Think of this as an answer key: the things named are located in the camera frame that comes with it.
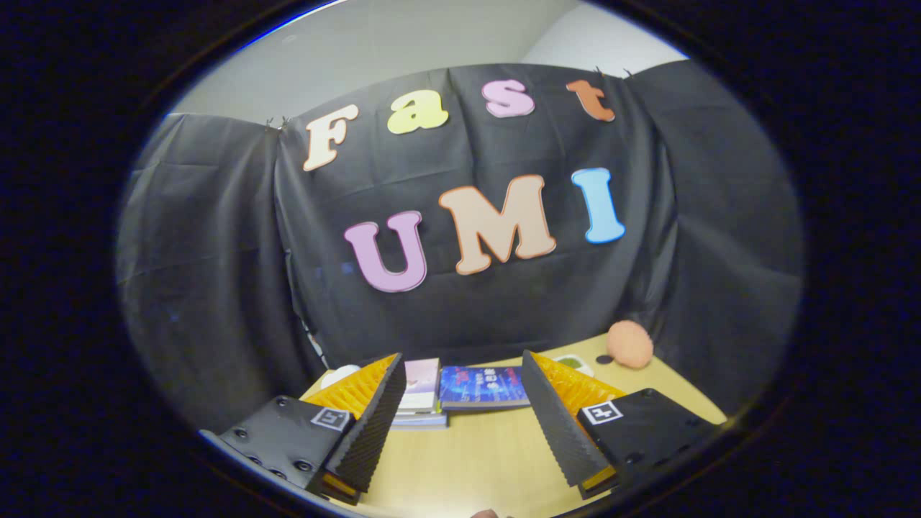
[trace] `blue book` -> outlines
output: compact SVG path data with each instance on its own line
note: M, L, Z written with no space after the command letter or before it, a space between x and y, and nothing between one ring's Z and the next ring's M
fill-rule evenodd
M438 398L445 410L530 405L521 385L521 367L444 367Z

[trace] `orange ball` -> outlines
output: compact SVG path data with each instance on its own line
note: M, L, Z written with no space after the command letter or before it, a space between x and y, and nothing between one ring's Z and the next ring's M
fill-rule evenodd
M608 354L625 367L642 369L652 360L652 338L642 325L622 320L608 330Z

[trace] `book stack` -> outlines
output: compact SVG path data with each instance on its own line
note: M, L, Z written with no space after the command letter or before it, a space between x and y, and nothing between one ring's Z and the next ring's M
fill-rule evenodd
M448 427L448 415L438 401L437 358L405 362L406 392L400 401L391 430L443 430Z

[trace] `black mount plate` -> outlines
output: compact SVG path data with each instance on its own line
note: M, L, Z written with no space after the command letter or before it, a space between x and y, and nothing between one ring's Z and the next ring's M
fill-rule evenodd
M347 411L279 395L220 438L256 465L319 495L327 457L353 424Z
M611 462L621 487L675 462L717 430L651 388L582 408L577 418Z

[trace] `yellow letter a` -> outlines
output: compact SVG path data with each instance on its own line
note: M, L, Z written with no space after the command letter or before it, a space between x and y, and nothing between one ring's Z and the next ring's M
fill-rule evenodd
M434 90L417 90L401 95L393 102L391 110L396 113L387 121L387 129L397 135L419 128L437 128L448 119L448 112L441 109L441 96Z

